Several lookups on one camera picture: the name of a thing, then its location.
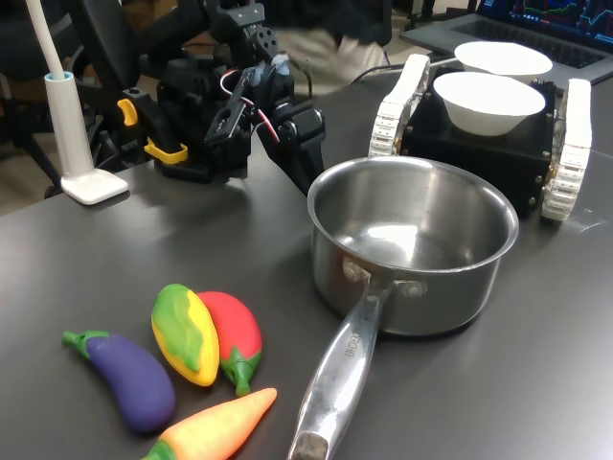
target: white desk lamp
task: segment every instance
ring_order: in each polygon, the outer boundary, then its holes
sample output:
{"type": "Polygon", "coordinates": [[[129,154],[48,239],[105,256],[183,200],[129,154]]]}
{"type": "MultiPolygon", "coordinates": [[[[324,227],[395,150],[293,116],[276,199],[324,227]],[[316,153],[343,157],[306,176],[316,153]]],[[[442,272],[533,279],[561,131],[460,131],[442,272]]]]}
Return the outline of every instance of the white desk lamp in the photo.
{"type": "Polygon", "coordinates": [[[61,162],[61,188],[83,204],[96,204],[127,191],[127,182],[94,168],[75,77],[64,72],[40,0],[26,0],[36,37],[51,73],[45,77],[61,162]]]}

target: orange carrot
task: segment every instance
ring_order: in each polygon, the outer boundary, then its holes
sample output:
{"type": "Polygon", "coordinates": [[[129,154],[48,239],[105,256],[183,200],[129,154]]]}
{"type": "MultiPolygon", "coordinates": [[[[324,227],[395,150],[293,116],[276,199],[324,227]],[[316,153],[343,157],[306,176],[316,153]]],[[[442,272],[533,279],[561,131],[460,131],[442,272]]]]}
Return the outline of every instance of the orange carrot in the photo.
{"type": "Polygon", "coordinates": [[[276,398],[267,388],[198,412],[164,431],[143,460],[226,460],[276,398]]]}

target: laptop keyboard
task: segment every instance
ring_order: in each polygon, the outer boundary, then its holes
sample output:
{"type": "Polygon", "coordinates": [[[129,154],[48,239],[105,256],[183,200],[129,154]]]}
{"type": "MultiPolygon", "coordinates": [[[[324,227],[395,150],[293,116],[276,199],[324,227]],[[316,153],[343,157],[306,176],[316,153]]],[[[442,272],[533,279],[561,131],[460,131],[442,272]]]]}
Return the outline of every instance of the laptop keyboard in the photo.
{"type": "Polygon", "coordinates": [[[603,55],[591,53],[561,41],[551,40],[543,34],[533,34],[521,29],[505,27],[502,24],[492,24],[487,21],[466,24],[456,27],[453,31],[476,36],[488,41],[507,41],[524,45],[541,52],[554,62],[576,69],[582,69],[604,59],[603,55]]]}

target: metal handle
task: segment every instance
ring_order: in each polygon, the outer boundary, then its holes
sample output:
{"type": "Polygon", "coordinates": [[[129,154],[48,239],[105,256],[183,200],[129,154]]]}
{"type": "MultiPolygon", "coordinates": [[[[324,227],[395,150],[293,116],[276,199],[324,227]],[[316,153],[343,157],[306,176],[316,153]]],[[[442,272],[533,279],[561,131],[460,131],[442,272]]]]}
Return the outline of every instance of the metal handle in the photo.
{"type": "Polygon", "coordinates": [[[364,279],[362,298],[341,325],[306,390],[287,460],[329,460],[357,406],[389,288],[364,279]]]}

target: yellow clamp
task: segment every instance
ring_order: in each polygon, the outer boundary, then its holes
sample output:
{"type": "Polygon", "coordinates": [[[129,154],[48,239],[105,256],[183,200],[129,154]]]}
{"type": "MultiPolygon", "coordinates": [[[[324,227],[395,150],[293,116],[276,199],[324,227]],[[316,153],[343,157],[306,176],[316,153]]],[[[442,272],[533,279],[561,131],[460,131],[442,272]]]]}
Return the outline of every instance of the yellow clamp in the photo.
{"type": "Polygon", "coordinates": [[[136,113],[136,108],[130,99],[121,99],[117,102],[117,106],[124,113],[124,125],[133,127],[138,123],[138,113],[136,113]]]}
{"type": "Polygon", "coordinates": [[[188,159],[188,148],[181,144],[181,150],[176,151],[175,153],[167,153],[163,150],[158,149],[153,144],[151,139],[147,138],[148,144],[145,146],[145,151],[160,160],[162,163],[166,163],[167,165],[176,165],[181,161],[185,161],[188,159]]]}

